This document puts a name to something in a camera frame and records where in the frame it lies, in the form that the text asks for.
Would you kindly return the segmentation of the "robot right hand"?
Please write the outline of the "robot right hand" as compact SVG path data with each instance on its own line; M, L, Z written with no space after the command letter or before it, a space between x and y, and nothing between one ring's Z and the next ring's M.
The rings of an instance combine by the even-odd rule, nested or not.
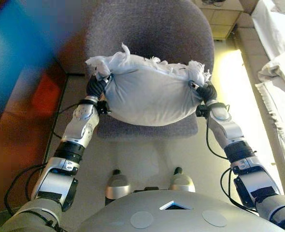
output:
M189 86L202 98L204 103L217 99L216 89L210 81L204 83L203 86L199 86L194 81L189 81Z

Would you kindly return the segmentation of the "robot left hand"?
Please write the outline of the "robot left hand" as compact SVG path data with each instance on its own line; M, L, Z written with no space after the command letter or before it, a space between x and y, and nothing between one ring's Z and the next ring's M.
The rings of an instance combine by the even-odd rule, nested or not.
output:
M96 76L92 74L86 86L87 96L91 96L95 99L95 101L99 101L102 93L105 91L106 86L113 77L114 75L110 74L109 76L98 80Z

